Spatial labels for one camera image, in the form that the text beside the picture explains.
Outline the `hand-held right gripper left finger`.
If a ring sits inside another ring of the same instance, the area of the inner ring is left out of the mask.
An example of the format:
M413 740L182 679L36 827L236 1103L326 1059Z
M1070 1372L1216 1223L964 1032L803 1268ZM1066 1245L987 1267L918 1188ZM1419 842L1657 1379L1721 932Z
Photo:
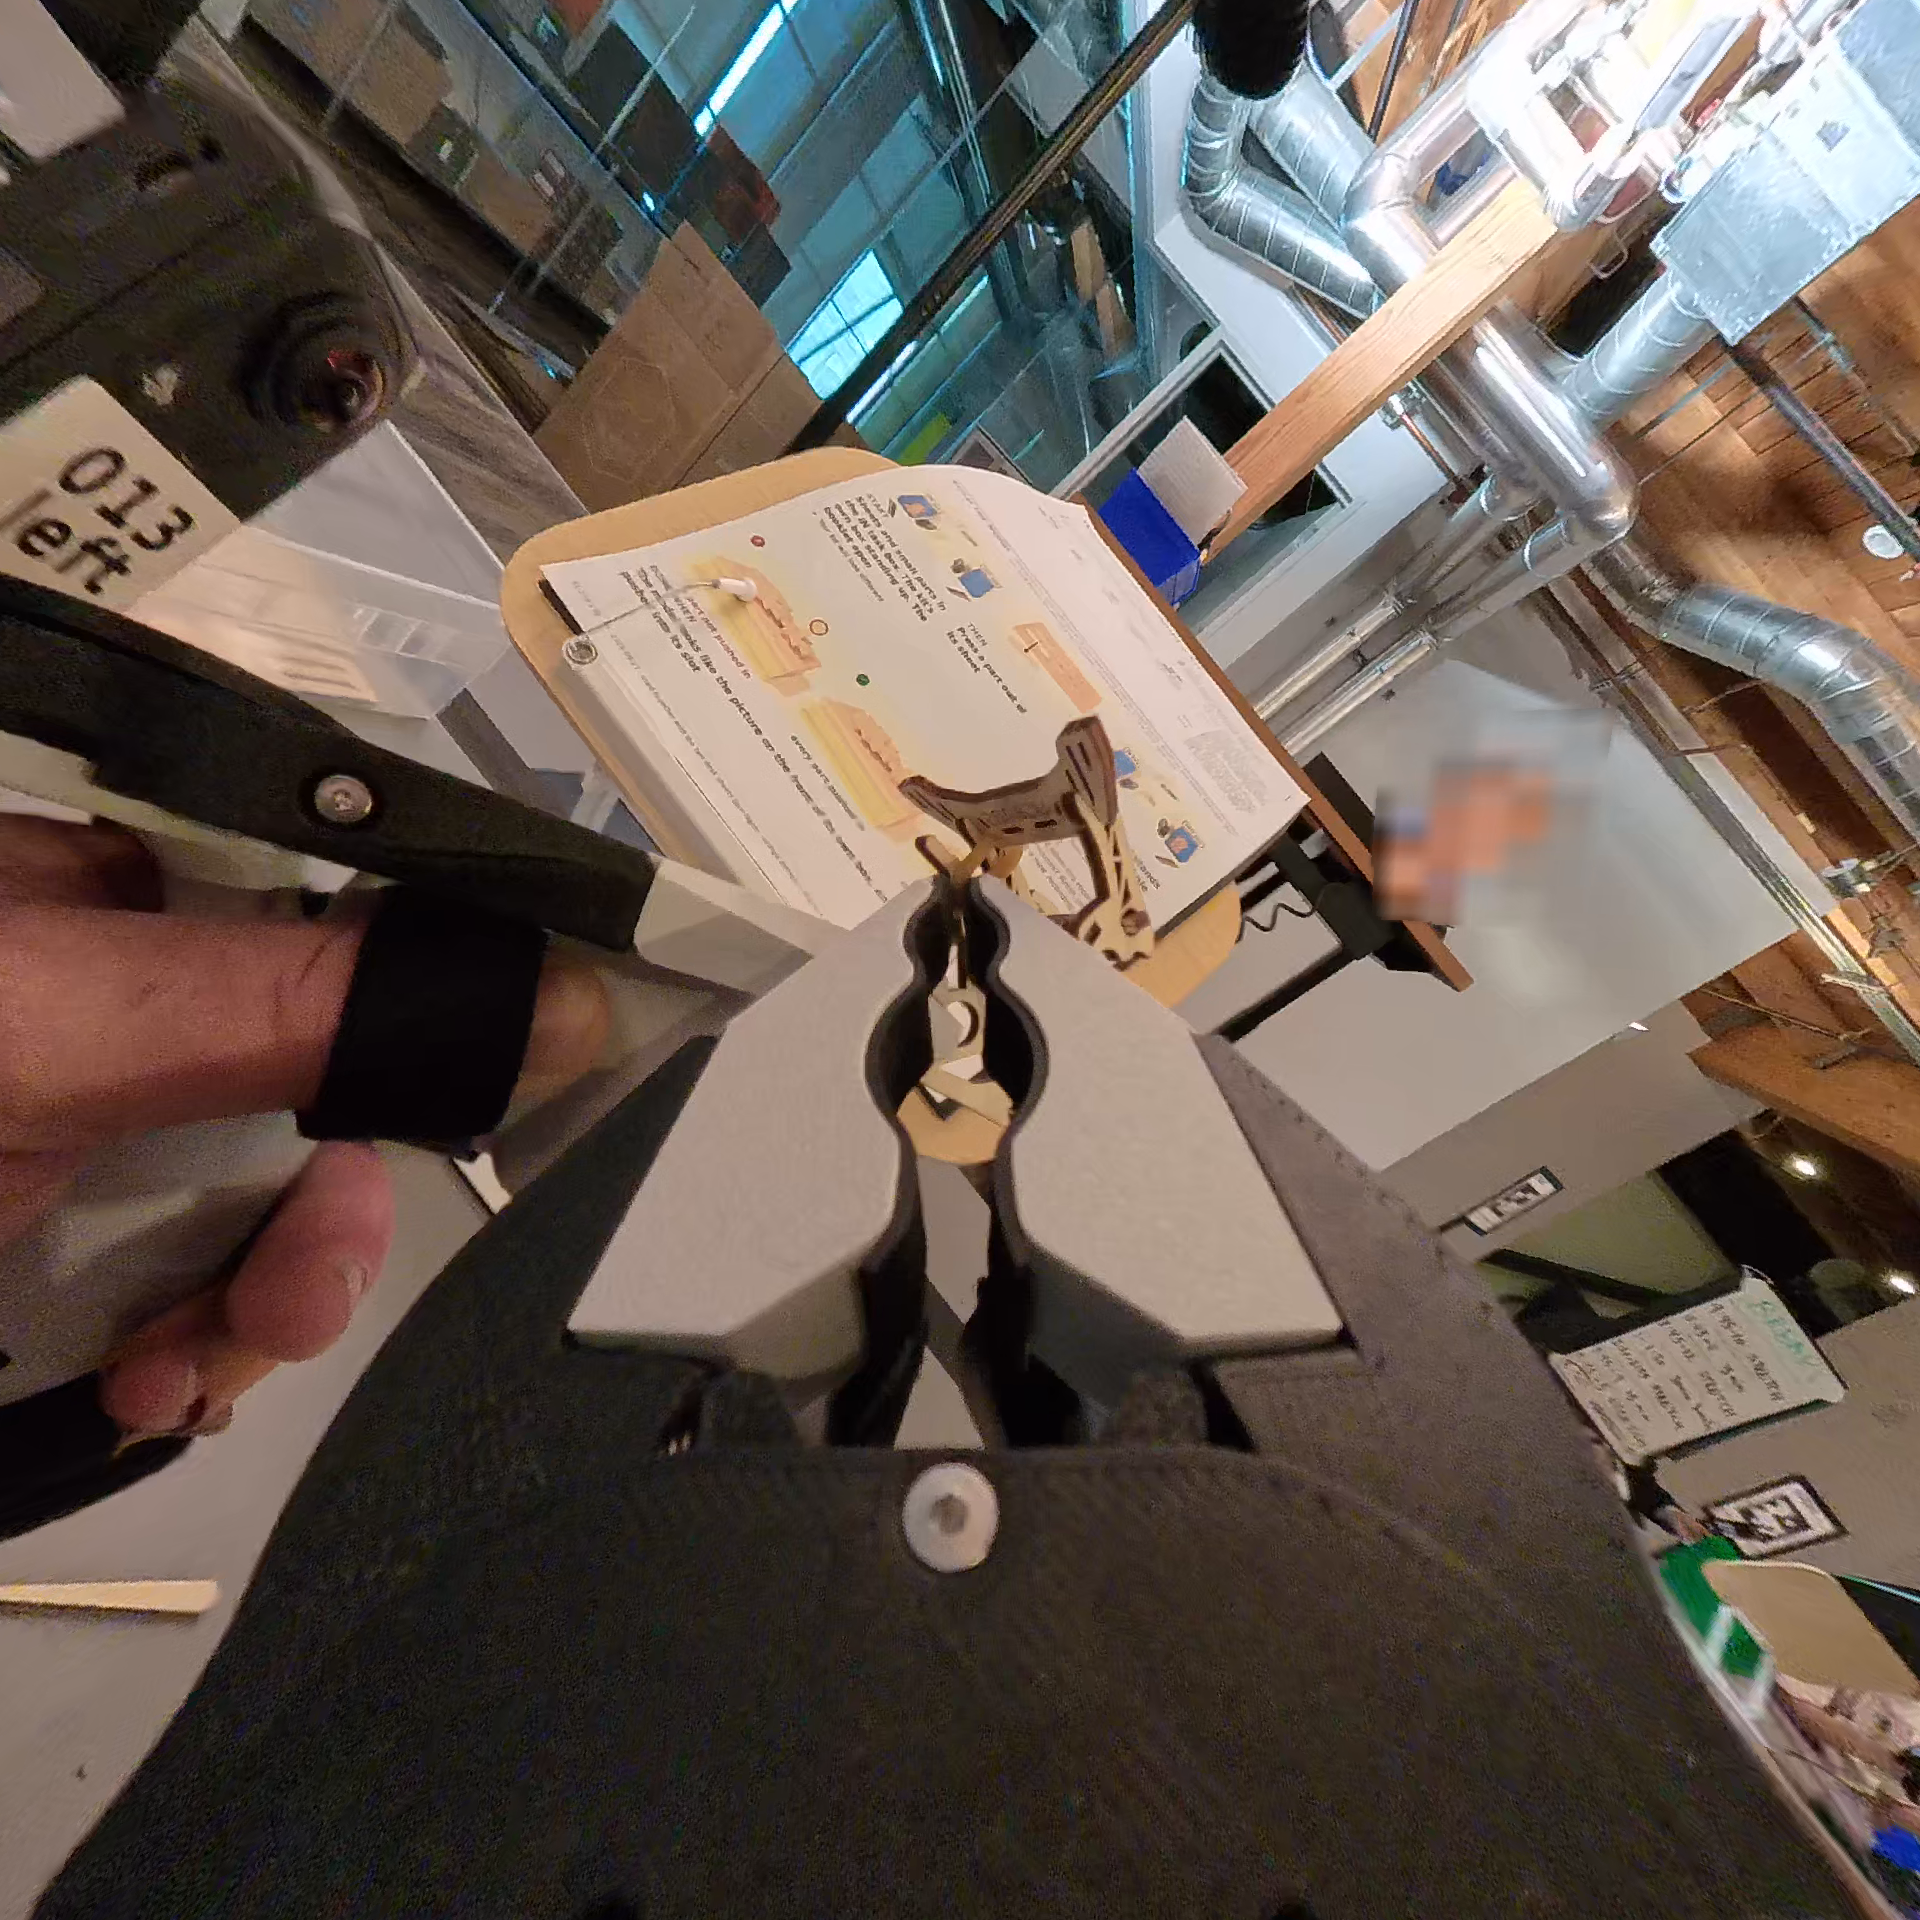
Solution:
M571 1311L588 1346L676 1356L825 1407L892 1447L928 1343L900 1107L933 1064L944 884L922 880L710 1044Z

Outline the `black fuzzy disc on rod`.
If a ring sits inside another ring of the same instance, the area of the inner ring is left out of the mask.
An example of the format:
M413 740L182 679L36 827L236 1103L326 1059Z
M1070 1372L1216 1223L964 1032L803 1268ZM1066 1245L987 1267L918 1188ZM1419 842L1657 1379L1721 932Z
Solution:
M899 356L910 352L942 317L946 307L968 290L974 274L994 253L1010 228L1027 216L1036 196L1053 187L1085 149L1092 132L1125 103L1147 69L1184 32L1202 55L1202 65L1230 83L1238 93L1262 100L1292 79L1308 47L1308 2L1165 2L1144 28L1122 43L1067 116L1038 147L1021 173L1010 180L994 204L955 243L942 265L904 304L904 313L866 349L810 420L790 440L790 451L824 449L851 420L892 372Z

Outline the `pale wooden book stand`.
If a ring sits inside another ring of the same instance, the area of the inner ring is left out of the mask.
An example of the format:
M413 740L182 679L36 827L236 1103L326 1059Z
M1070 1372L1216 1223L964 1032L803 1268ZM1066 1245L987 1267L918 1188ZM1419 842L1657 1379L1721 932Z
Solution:
M1712 1560L1700 1573L1779 1673L1813 1689L1918 1699L1915 1671L1836 1576L1745 1560Z

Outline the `handwritten whiteboard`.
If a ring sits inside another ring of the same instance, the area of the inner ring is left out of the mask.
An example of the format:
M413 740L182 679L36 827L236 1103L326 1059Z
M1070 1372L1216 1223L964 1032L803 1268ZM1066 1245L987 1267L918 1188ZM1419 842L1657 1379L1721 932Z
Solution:
M1836 1407L1848 1393L1787 1300L1755 1268L1547 1362L1628 1468Z

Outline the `wooden wedge stick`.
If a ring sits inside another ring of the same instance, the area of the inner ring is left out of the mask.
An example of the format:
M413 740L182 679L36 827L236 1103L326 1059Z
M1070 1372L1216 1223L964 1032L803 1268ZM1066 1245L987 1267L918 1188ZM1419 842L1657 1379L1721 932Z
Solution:
M102 1580L102 1581L6 1581L4 1613L201 1619L222 1597L209 1578Z

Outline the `wooden post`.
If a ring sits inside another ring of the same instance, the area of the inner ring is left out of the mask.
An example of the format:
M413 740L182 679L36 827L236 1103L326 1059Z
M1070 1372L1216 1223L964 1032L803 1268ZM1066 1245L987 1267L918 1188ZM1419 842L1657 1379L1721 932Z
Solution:
M1504 185L1486 211L1228 451L1241 495L1219 527L1206 531L1202 557L1214 560L1366 417L1379 413L1392 393L1486 321L1558 233L1533 185Z

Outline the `white paper sheet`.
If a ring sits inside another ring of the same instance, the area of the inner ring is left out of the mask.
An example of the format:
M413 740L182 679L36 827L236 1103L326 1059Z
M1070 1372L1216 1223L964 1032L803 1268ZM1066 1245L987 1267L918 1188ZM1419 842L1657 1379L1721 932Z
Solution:
M1165 432L1140 461L1138 475L1196 544L1219 528L1246 495L1241 475L1192 419L1180 419Z

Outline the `clear plastic storage box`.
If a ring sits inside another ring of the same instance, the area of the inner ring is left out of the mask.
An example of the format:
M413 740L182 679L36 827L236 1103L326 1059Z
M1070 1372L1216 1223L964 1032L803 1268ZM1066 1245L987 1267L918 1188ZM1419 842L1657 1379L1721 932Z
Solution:
M438 716L509 649L500 563L389 423L132 603L318 705Z

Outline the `wooden model lever assembly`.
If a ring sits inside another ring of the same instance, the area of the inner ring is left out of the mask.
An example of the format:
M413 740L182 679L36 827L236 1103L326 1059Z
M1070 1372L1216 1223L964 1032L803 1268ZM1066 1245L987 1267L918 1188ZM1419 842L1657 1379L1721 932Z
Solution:
M942 875L936 880L936 900L944 915L949 964L928 997L933 1061L918 1091L942 1121L969 1114L1003 1128L1010 1104L986 1065L987 1004L969 961L962 887Z

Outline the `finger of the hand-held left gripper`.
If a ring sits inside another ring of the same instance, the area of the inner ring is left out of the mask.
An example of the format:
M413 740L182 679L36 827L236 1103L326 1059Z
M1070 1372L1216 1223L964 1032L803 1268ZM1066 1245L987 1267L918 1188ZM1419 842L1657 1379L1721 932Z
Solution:
M825 949L825 921L732 880L659 859L635 929L644 964L762 997Z

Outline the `blue wall box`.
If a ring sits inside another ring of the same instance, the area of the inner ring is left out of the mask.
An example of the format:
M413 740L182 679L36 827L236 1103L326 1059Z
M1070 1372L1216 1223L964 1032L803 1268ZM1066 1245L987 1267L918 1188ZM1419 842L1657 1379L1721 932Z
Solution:
M1196 593L1202 551L1138 469L1117 481L1094 515L1163 601L1178 608Z

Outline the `long spiral ceiling duct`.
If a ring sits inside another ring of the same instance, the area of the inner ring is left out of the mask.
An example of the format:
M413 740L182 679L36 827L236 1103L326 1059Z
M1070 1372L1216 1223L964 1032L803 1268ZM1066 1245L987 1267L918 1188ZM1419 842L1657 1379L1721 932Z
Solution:
M1824 616L1752 593L1680 584L1622 544L1600 551L1588 571L1650 637L1805 706L1904 833L1918 836L1918 687L1910 671Z

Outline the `small framed marker sign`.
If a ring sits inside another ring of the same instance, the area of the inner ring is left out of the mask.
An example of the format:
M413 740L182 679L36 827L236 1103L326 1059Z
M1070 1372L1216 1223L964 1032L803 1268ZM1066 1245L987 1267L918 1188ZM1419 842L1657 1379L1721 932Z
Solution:
M1797 1475L1705 1503L1700 1517L1745 1561L1797 1557L1849 1536L1813 1482Z

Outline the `rectangular silver duct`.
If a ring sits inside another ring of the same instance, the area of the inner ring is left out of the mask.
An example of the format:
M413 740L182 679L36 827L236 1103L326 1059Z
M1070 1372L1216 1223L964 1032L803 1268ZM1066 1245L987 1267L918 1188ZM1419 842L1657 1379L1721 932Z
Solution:
M1680 303L1734 346L1915 194L1918 7L1862 2L1790 73L1653 252Z

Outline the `person's left hand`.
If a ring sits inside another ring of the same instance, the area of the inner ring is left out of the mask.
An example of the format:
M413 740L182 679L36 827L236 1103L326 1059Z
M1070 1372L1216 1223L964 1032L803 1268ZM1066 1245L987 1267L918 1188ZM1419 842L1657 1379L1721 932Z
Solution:
M193 921L112 826L4 816L4 1241L97 1149L164 1128L307 1108L361 945L348 921ZM102 1372L131 1437L206 1434L274 1367L348 1331L394 1243L394 1184L364 1144L321 1146L232 1280L132 1332Z

